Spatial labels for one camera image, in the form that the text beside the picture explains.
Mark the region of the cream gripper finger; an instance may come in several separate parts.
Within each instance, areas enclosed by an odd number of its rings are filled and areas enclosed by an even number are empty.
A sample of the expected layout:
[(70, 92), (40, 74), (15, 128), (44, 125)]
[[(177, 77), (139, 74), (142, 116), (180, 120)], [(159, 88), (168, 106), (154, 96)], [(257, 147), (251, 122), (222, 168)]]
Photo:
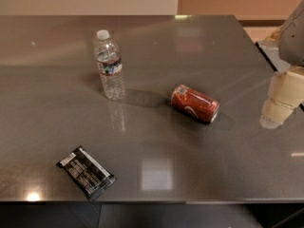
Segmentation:
[(259, 123), (266, 129), (275, 129), (284, 124), (303, 102), (304, 67), (290, 66), (285, 72), (276, 72), (271, 79)]

